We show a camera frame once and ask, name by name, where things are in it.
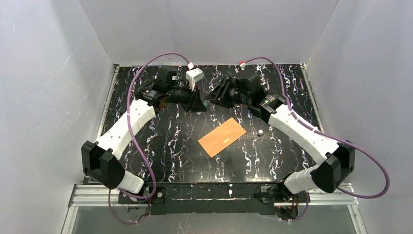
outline gray wall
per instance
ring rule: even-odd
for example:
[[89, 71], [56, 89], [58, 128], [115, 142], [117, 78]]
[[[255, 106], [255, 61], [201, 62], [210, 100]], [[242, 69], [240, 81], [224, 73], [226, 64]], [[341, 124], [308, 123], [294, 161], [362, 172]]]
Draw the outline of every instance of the gray wall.
[[0, 233], [59, 233], [112, 63], [80, 3], [0, 2]]
[[[386, 195], [359, 199], [370, 233], [413, 233], [412, 12], [410, 0], [340, 0], [308, 63], [326, 132], [367, 149], [390, 174]], [[372, 195], [384, 176], [357, 154], [350, 182]]]
[[[114, 63], [176, 51], [200, 64], [307, 62], [337, 0], [80, 0]], [[160, 58], [154, 64], [182, 62]]]

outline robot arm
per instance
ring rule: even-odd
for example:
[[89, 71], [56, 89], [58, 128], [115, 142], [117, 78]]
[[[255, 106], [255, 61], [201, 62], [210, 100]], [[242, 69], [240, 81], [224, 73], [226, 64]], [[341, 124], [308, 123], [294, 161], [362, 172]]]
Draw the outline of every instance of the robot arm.
[[[181, 85], [178, 71], [173, 67], [161, 67], [157, 79], [135, 90], [135, 100], [130, 105], [131, 127], [137, 133], [143, 125], [156, 116], [168, 103], [181, 104], [188, 112], [206, 111], [200, 99], [196, 81], [203, 77], [199, 68], [186, 73], [187, 84]], [[126, 171], [119, 160], [132, 140], [127, 124], [127, 113], [94, 143], [86, 141], [82, 146], [83, 172], [109, 189], [120, 188], [137, 194], [141, 191], [142, 178]]]
[[[250, 112], [264, 122], [274, 126], [298, 143], [317, 165], [288, 174], [269, 194], [284, 199], [302, 191], [320, 188], [332, 193], [353, 171], [355, 150], [335, 140], [320, 136], [302, 126], [285, 104], [285, 100], [269, 94], [261, 86], [260, 76], [254, 71], [239, 71], [235, 78], [225, 77], [206, 97], [211, 103], [232, 108], [235, 104], [245, 105]], [[299, 117], [307, 125], [310, 123]]]

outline marble pattern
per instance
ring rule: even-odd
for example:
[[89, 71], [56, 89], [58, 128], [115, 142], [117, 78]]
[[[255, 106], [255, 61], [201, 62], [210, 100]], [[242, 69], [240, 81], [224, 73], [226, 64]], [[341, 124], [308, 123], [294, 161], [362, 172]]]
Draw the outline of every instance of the marble pattern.
[[[225, 75], [233, 77], [236, 73], [234, 65], [197, 67], [205, 74], [205, 79], [197, 83], [204, 92], [202, 97]], [[126, 102], [127, 88], [138, 69], [119, 69], [102, 134], [120, 118], [119, 110]], [[137, 84], [156, 78], [158, 69], [157, 66], [148, 67]], [[187, 67], [179, 66], [178, 69], [179, 76], [185, 75]], [[260, 74], [262, 85], [267, 90], [281, 93], [280, 80], [272, 65], [248, 65], [247, 69], [255, 69]], [[319, 126], [300, 65], [281, 65], [281, 73], [293, 108], [314, 126]], [[247, 133], [210, 158], [198, 140], [230, 117], [238, 121]], [[258, 137], [260, 129], [264, 134]], [[314, 165], [311, 157], [298, 144], [251, 115], [243, 106], [228, 110], [212, 104], [206, 112], [198, 115], [186, 113], [176, 104], [169, 104], [136, 137], [155, 172], [156, 180], [162, 182], [275, 181], [289, 172]], [[148, 170], [132, 143], [124, 151], [121, 163], [128, 171], [150, 180]]]

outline orange paper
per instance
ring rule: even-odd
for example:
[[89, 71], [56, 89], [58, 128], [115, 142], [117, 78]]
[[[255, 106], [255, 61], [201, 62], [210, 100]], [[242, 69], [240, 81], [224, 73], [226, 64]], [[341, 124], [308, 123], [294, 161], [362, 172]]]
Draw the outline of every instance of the orange paper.
[[214, 157], [245, 133], [245, 129], [234, 118], [230, 118], [198, 142], [210, 157]]

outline metal frame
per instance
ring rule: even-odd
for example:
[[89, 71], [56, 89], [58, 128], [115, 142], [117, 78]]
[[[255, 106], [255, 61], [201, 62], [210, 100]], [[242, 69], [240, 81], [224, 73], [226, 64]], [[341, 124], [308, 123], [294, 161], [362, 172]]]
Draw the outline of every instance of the metal frame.
[[[316, 101], [314, 99], [313, 90], [311, 88], [310, 81], [308, 79], [308, 73], [305, 69], [306, 64], [302, 63], [301, 69], [304, 74], [304, 81], [308, 87], [310, 99], [314, 105], [315, 113], [317, 116], [317, 120], [320, 125], [321, 131], [324, 132], [321, 120], [319, 117], [318, 108], [316, 105]], [[113, 93], [113, 87], [116, 82], [116, 77], [119, 71], [119, 65], [117, 65], [114, 69], [114, 74], [111, 82], [111, 87], [108, 92], [108, 96], [105, 103], [105, 109], [102, 113], [102, 118], [100, 121], [97, 138], [100, 136], [102, 132], [105, 116], [107, 113], [107, 109], [109, 106], [110, 99]], [[351, 183], [342, 183], [340, 188], [350, 190], [354, 192]], [[77, 211], [80, 206], [108, 206], [108, 193], [109, 190], [100, 184], [96, 185], [75, 185], [72, 196], [69, 202], [68, 212], [66, 214], [66, 219], [62, 228], [63, 234], [71, 234], [74, 228], [75, 220], [77, 217]], [[358, 209], [358, 200], [357, 198], [347, 195], [339, 190], [334, 191], [332, 194], [328, 194], [322, 190], [310, 190], [309, 191], [311, 202], [309, 205], [347, 205], [349, 209], [349, 214], [353, 221], [353, 225], [357, 234], [366, 234], [366, 229], [364, 227], [363, 220], [360, 215], [360, 211]], [[124, 206], [124, 207], [146, 207], [146, 204], [119, 204], [117, 201], [119, 199], [119, 190], [114, 189], [111, 190], [111, 205], [112, 206]], [[289, 206], [290, 204], [286, 203], [274, 203], [274, 206]]]

